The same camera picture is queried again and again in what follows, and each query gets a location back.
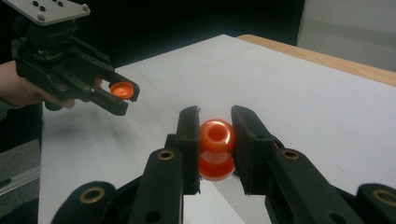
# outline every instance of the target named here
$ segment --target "screw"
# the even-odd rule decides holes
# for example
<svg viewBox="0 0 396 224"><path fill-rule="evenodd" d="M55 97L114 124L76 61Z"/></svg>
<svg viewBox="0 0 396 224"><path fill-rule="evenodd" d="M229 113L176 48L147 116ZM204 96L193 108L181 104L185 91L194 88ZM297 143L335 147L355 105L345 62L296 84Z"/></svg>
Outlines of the screw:
<svg viewBox="0 0 396 224"><path fill-rule="evenodd" d="M44 14L41 13L41 12L39 12L39 13L37 14L37 18L38 18L40 21L44 21L44 20L46 19L46 17L44 16Z"/></svg>
<svg viewBox="0 0 396 224"><path fill-rule="evenodd" d="M82 9L83 9L84 11L88 11L90 8L88 7L87 4L83 4L83 5L82 5Z"/></svg>

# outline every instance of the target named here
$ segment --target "dark wall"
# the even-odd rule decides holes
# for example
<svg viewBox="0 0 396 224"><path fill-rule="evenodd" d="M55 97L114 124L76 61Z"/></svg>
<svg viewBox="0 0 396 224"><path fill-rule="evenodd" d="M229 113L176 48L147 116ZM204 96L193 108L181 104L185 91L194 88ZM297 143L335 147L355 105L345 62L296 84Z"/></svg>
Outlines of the dark wall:
<svg viewBox="0 0 396 224"><path fill-rule="evenodd" d="M108 53L116 66L222 34L296 45L304 8L304 0L84 2L92 14L77 21L77 36Z"/></svg>

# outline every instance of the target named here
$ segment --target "metal plate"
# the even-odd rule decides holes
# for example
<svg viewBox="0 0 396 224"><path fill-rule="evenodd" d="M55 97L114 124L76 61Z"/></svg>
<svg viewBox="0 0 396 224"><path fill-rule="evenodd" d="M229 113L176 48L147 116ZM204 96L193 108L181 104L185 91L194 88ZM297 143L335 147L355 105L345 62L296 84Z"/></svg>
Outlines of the metal plate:
<svg viewBox="0 0 396 224"><path fill-rule="evenodd" d="M3 0L37 25L46 26L90 15L87 5L66 0Z"/></svg>

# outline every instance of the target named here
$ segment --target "orange object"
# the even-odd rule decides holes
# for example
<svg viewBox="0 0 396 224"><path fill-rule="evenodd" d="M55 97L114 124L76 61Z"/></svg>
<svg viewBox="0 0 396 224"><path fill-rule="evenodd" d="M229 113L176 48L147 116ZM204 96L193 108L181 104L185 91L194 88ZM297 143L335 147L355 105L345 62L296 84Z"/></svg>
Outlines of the orange object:
<svg viewBox="0 0 396 224"><path fill-rule="evenodd" d="M217 181L233 173L235 131L223 119L210 119L200 128L199 171L204 179Z"/></svg>
<svg viewBox="0 0 396 224"><path fill-rule="evenodd" d="M128 100L134 95L134 85L129 82L117 82L111 86L110 92L121 100Z"/></svg>

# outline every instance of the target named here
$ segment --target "bolt hole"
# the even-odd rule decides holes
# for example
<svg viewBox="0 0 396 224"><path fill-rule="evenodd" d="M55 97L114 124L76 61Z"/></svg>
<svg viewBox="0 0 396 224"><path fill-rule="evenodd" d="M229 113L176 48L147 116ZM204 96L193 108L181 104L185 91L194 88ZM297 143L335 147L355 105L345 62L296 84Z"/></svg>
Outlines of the bolt hole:
<svg viewBox="0 0 396 224"><path fill-rule="evenodd" d="M329 218L336 224L346 224L347 223L346 219L343 216L341 216L337 213L334 213L334 212L331 212L329 214Z"/></svg>
<svg viewBox="0 0 396 224"><path fill-rule="evenodd" d="M99 190L92 190L85 195L85 198L90 200L96 198L97 196L99 196L99 194L100 194Z"/></svg>
<svg viewBox="0 0 396 224"><path fill-rule="evenodd" d="M291 150L283 150L282 155L284 158L291 160L291 161L297 161L300 159L300 154L298 154L295 151L291 151Z"/></svg>
<svg viewBox="0 0 396 224"><path fill-rule="evenodd" d="M150 212L146 215L146 221L148 223L155 223L161 220L161 214L159 212Z"/></svg>
<svg viewBox="0 0 396 224"><path fill-rule="evenodd" d="M158 159L161 161L168 161L175 157L175 153L169 150L163 150L157 155Z"/></svg>
<svg viewBox="0 0 396 224"><path fill-rule="evenodd" d="M105 190L103 188L92 187L82 192L79 196L79 200L82 203L96 203L103 198L103 196L105 196Z"/></svg>

